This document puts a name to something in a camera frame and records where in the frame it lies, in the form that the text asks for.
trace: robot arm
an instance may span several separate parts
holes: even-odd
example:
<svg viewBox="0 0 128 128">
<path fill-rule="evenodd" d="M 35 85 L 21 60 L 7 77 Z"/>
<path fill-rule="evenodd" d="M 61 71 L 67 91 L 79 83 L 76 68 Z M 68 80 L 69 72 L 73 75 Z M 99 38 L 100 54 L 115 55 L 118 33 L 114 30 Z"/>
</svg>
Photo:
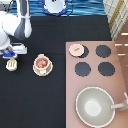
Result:
<svg viewBox="0 0 128 128">
<path fill-rule="evenodd" d="M 3 17 L 2 28 L 7 35 L 23 40 L 31 35 L 29 0 L 16 0 L 17 16 L 6 13 Z"/>
</svg>

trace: dark surface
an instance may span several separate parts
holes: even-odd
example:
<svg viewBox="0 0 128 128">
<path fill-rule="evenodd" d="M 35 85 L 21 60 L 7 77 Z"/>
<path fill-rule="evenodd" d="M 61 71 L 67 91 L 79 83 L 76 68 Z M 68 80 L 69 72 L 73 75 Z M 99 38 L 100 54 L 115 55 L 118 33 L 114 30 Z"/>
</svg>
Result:
<svg viewBox="0 0 128 128">
<path fill-rule="evenodd" d="M 99 57 L 106 58 L 111 55 L 111 49 L 106 45 L 99 45 L 96 48 L 96 54 Z"/>
<path fill-rule="evenodd" d="M 89 54 L 88 48 L 86 46 L 83 47 L 84 47 L 84 53 L 81 56 L 79 56 L 79 58 L 84 58 Z"/>
<path fill-rule="evenodd" d="M 110 41 L 106 16 L 32 17 L 33 32 L 22 42 L 27 55 L 18 58 L 18 69 L 9 72 L 0 60 L 0 128 L 66 128 L 67 41 Z M 53 71 L 39 77 L 34 59 L 44 53 Z"/>
<path fill-rule="evenodd" d="M 88 76 L 91 71 L 91 67 L 86 62 L 79 62 L 75 66 L 75 72 L 78 76 Z"/>
<path fill-rule="evenodd" d="M 98 66 L 100 74 L 103 76 L 112 76 L 115 73 L 114 66 L 109 62 L 102 62 Z"/>
</svg>

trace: black burner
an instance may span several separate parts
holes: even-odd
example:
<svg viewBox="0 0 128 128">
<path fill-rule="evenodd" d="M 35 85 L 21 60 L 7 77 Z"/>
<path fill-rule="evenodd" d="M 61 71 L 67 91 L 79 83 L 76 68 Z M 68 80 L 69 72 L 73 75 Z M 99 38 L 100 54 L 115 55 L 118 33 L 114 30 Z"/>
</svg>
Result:
<svg viewBox="0 0 128 128">
<path fill-rule="evenodd" d="M 106 58 L 111 55 L 111 49 L 106 45 L 99 45 L 96 48 L 96 54 L 102 58 Z"/>
<path fill-rule="evenodd" d="M 84 58 L 84 57 L 86 57 L 86 56 L 88 55 L 88 53 L 89 53 L 88 48 L 87 48 L 86 46 L 84 46 L 84 45 L 83 45 L 83 47 L 84 47 L 84 53 L 83 53 L 81 56 L 79 56 L 79 58 Z"/>
<path fill-rule="evenodd" d="M 82 77 L 87 76 L 89 75 L 90 71 L 91 71 L 91 68 L 89 64 L 87 64 L 86 62 L 79 62 L 75 66 L 75 72 L 79 76 L 82 76 Z"/>
<path fill-rule="evenodd" d="M 115 72 L 114 66 L 109 62 L 102 62 L 98 66 L 100 74 L 103 76 L 112 76 Z"/>
</svg>

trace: stovetop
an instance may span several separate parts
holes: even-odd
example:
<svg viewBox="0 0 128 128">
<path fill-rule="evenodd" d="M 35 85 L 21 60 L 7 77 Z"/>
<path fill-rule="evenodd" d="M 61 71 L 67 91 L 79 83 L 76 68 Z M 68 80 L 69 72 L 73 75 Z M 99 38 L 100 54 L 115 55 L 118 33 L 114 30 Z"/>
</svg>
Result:
<svg viewBox="0 0 128 128">
<path fill-rule="evenodd" d="M 83 45 L 84 53 L 72 56 L 69 53 L 72 44 Z M 126 88 L 114 41 L 66 43 L 66 128 L 90 128 L 79 119 L 75 108 L 78 93 L 89 86 L 106 90 L 115 103 L 125 99 Z M 128 111 L 117 113 L 106 128 L 128 127 L 127 116 Z"/>
</svg>

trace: bowl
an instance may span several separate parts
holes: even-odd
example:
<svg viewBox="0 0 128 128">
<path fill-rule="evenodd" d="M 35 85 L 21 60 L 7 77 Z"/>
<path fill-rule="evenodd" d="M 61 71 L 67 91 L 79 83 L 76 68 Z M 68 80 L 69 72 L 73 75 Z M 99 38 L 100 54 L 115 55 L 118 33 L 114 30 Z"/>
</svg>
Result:
<svg viewBox="0 0 128 128">
<path fill-rule="evenodd" d="M 101 128 L 109 125 L 115 109 L 112 97 L 99 87 L 87 87 L 76 98 L 76 112 L 79 118 L 88 126 Z"/>
</svg>

